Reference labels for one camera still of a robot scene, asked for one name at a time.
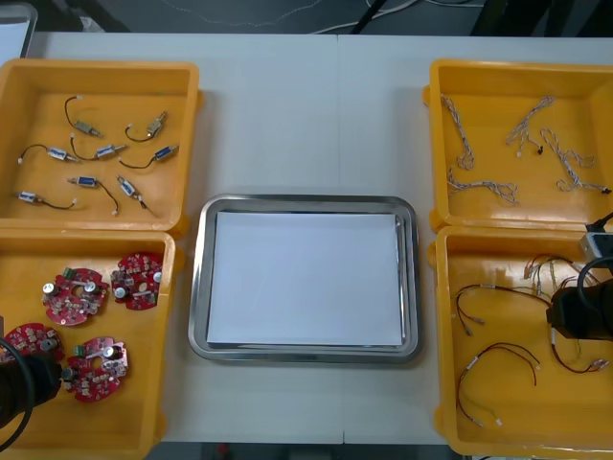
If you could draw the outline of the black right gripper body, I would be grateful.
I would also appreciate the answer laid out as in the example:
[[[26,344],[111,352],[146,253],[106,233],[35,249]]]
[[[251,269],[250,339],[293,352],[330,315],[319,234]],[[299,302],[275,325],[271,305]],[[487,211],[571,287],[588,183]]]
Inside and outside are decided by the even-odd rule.
[[[585,287],[579,299],[575,287],[557,291],[547,311],[548,323],[566,338],[612,340],[612,283]]]

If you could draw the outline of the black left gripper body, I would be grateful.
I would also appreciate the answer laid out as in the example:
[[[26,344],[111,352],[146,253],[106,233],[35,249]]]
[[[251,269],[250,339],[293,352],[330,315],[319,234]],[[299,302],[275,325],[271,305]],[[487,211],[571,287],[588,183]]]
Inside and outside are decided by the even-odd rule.
[[[34,402],[28,403],[30,390],[22,367],[16,360],[1,364],[1,421],[11,422],[29,407],[53,399],[60,387],[61,367],[53,357],[25,357],[32,377]]]

